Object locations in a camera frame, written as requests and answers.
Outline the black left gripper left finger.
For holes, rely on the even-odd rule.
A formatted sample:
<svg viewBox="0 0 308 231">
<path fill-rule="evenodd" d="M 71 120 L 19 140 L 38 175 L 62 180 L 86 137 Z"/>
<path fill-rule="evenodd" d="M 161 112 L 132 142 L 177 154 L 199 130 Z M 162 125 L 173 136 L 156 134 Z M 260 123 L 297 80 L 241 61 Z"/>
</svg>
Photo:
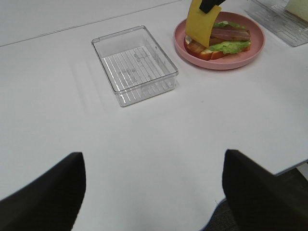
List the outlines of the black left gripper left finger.
<svg viewBox="0 0 308 231">
<path fill-rule="evenodd" d="M 71 153 L 0 202 L 2 231 L 70 231 L 86 191 L 82 153 Z"/>
</svg>

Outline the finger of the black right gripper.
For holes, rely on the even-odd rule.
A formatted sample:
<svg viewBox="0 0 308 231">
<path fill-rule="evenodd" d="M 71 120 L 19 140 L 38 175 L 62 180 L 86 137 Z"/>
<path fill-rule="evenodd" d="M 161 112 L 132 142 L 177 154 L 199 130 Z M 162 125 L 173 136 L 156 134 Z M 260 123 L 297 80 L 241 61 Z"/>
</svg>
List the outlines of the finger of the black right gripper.
<svg viewBox="0 0 308 231">
<path fill-rule="evenodd" d="M 224 1 L 225 0 L 202 0 L 199 9 L 204 13 L 208 13 L 215 5 L 219 6 Z"/>
</svg>

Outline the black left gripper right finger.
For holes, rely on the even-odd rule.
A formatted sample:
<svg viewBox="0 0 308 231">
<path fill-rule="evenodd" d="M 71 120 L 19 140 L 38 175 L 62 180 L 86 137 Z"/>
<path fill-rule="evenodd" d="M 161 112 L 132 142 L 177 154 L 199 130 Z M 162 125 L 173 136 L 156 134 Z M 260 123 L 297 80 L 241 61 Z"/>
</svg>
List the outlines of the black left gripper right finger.
<svg viewBox="0 0 308 231">
<path fill-rule="evenodd" d="M 241 231 L 306 231 L 308 194 L 238 150 L 225 152 L 222 187 Z"/>
</svg>

